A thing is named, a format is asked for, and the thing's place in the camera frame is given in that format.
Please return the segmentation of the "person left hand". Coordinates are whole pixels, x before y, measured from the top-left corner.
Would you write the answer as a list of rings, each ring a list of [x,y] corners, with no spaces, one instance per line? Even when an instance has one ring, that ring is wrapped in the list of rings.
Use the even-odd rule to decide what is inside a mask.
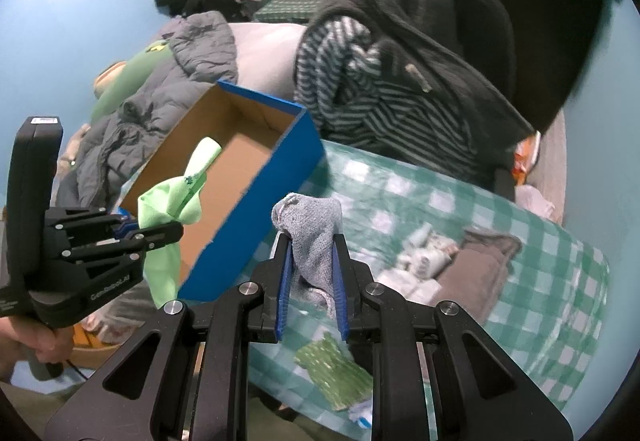
[[[2,317],[0,323],[2,381],[11,379],[24,348],[32,349],[41,363],[64,362],[73,352],[72,327],[51,329],[26,317]]]

